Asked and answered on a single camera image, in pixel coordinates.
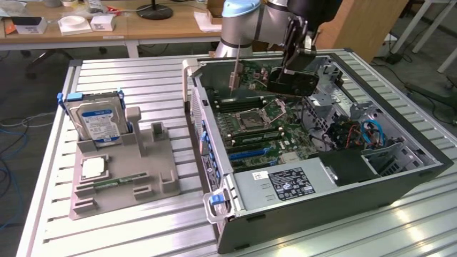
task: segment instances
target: sticker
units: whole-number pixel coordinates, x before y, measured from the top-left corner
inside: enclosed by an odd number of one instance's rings
[[[270,173],[269,178],[281,201],[315,193],[301,168]]]
[[[122,39],[123,36],[103,36],[102,39]]]
[[[266,170],[251,173],[254,180],[263,179],[269,177],[269,172]]]
[[[113,111],[89,111],[82,113],[82,120],[91,140],[109,142],[119,137],[117,125],[111,122]]]

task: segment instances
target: blue latch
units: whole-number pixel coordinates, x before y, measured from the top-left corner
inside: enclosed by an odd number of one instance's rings
[[[211,196],[209,197],[209,204],[210,204],[211,206],[219,205],[219,204],[223,203],[223,202],[225,202],[225,199],[223,199],[223,195],[222,195],[222,194],[211,195]]]
[[[82,100],[82,93],[69,93],[66,95],[66,101],[71,102],[71,101],[79,101]]]

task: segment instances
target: hard drive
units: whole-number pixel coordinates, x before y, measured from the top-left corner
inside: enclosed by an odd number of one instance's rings
[[[122,91],[99,94],[70,93],[58,104],[65,109],[79,140],[93,140],[97,147],[119,143],[121,134],[130,132],[125,120]]]

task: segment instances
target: paper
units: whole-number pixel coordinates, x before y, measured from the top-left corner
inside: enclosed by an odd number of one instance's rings
[[[202,32],[219,32],[222,30],[222,25],[211,24],[205,12],[194,12],[193,17]]]
[[[22,8],[26,3],[17,1],[3,1],[0,3],[0,17],[22,16]]]
[[[82,162],[82,176],[93,178],[105,171],[105,160],[99,157],[90,158]]]

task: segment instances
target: slotted metal table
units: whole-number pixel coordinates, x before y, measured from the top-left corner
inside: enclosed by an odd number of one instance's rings
[[[358,56],[331,50],[451,160],[455,137]],[[169,128],[182,194],[71,221],[70,187],[77,134],[58,108],[17,256],[218,256],[205,218],[202,189],[182,109],[181,62],[174,56],[71,63],[62,88],[95,93],[122,88],[142,112],[141,127]],[[347,81],[357,101],[365,93]],[[225,256],[418,256],[457,253],[457,166],[390,206],[338,220]]]

